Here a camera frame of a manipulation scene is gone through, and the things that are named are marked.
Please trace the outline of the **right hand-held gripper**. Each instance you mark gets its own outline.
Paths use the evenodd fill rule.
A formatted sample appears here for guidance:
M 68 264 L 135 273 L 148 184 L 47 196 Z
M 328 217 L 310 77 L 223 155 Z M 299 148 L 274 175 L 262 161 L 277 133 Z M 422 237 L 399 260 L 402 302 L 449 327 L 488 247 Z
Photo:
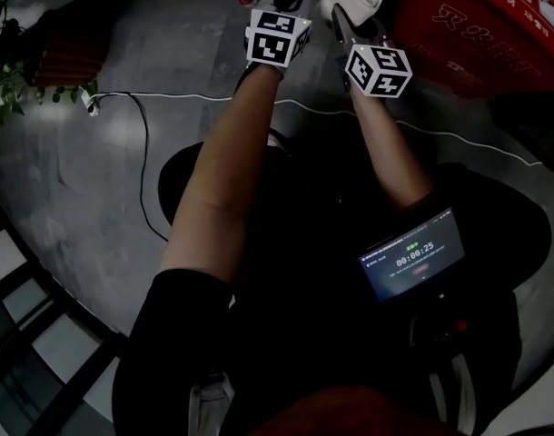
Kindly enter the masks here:
M 344 71 L 358 90 L 370 97 L 398 98 L 410 79 L 412 70 L 406 53 L 392 48 L 392 40 L 378 19 L 370 19 L 368 41 L 355 32 L 344 9 L 335 4 L 331 10 L 332 27 L 348 61 Z

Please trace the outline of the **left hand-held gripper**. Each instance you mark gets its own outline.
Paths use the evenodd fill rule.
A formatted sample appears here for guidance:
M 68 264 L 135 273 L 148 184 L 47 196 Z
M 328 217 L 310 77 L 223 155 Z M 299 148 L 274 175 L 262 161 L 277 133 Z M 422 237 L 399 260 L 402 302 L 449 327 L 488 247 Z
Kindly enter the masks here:
M 288 67 L 308 43 L 311 6 L 312 0 L 259 0 L 245 29 L 247 61 Z

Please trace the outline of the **red fire extinguisher box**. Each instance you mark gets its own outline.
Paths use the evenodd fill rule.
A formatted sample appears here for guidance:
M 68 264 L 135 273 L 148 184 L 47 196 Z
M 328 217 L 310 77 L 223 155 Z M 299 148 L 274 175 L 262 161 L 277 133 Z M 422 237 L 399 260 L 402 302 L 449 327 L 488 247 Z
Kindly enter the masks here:
M 554 92 L 554 0 L 401 0 L 392 36 L 457 95 Z

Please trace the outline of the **person's left forearm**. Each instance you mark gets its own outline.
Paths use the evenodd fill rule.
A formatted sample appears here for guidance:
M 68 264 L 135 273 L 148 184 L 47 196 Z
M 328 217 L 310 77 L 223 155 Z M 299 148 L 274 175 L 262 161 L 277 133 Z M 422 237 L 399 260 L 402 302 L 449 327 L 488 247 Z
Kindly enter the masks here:
M 195 270 L 233 282 L 281 80 L 276 68 L 260 65 L 217 119 L 183 192 L 161 270 Z

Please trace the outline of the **person's right forearm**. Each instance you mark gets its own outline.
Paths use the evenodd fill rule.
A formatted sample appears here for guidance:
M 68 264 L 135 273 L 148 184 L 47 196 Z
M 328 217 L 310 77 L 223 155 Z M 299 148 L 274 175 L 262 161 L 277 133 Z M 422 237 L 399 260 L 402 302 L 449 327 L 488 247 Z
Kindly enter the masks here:
M 392 203 L 406 208 L 430 195 L 432 180 L 383 102 L 354 86 L 351 99 L 373 171 Z

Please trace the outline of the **white shoe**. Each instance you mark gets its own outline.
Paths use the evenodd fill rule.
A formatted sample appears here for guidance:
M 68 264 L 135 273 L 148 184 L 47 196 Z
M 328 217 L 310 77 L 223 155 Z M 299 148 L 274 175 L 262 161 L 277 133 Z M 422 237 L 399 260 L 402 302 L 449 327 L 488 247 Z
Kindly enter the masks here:
M 267 145 L 270 147 L 278 148 L 284 151 L 286 154 L 289 153 L 289 149 L 290 149 L 289 139 L 276 130 L 273 130 L 273 129 L 269 130 Z

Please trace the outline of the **white power strip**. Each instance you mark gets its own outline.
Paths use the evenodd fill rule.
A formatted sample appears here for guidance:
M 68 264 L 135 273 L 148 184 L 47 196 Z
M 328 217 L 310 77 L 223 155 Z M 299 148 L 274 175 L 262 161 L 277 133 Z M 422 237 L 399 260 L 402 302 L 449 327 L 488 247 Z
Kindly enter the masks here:
M 84 103 L 84 107 L 90 116 L 95 117 L 99 114 L 99 106 L 94 100 L 94 96 L 83 90 L 81 92 L 81 99 Z

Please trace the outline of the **brown slatted wooden planter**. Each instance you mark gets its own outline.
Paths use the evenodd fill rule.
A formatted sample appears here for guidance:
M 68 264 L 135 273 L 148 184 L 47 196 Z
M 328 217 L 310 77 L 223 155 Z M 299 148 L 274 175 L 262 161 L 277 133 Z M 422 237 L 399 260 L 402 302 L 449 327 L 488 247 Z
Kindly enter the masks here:
M 25 33 L 23 78 L 36 87 L 84 85 L 105 62 L 111 25 L 51 10 Z

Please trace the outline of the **chest-worn screen device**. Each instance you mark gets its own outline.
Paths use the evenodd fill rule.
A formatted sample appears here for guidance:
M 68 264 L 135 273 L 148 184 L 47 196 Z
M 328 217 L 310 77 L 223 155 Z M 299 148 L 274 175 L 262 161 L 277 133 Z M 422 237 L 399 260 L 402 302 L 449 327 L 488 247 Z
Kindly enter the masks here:
M 409 292 L 463 260 L 465 251 L 454 212 L 428 221 L 359 257 L 379 302 Z

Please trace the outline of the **green leafy plant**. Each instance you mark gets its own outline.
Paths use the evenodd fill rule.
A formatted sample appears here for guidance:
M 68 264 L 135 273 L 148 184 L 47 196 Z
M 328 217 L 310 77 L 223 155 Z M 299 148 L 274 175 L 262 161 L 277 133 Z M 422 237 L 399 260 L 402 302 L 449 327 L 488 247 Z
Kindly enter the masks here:
M 29 85 L 23 78 L 25 33 L 29 28 L 22 27 L 17 19 L 12 18 L 8 13 L 7 2 L 0 1 L 0 127 L 9 114 L 24 112 L 22 99 L 25 96 L 32 95 L 39 104 L 45 98 L 58 103 L 62 98 L 68 97 L 76 102 L 81 91 L 97 91 L 96 78 L 87 84 L 72 87 Z

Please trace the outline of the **person's black clothing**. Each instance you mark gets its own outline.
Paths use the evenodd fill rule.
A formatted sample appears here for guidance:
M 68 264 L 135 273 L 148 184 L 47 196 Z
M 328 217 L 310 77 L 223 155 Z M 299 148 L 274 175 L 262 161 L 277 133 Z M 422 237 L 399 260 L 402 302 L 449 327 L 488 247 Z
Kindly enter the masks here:
M 162 169 L 158 192 L 172 224 L 203 143 Z M 188 436 L 190 392 L 215 370 L 235 391 L 223 436 L 334 386 L 429 398 L 420 360 L 401 350 L 405 319 L 376 304 L 354 252 L 400 217 L 362 141 L 355 152 L 331 147 L 325 163 L 313 172 L 266 144 L 233 282 L 188 269 L 156 274 L 115 374 L 115 436 Z

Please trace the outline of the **black framed glass door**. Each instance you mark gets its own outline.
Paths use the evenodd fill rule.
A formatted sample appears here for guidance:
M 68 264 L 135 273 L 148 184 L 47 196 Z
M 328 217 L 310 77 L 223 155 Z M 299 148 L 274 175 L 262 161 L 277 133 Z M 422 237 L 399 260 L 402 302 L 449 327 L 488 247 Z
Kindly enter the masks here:
M 115 436 L 123 344 L 0 229 L 0 436 Z

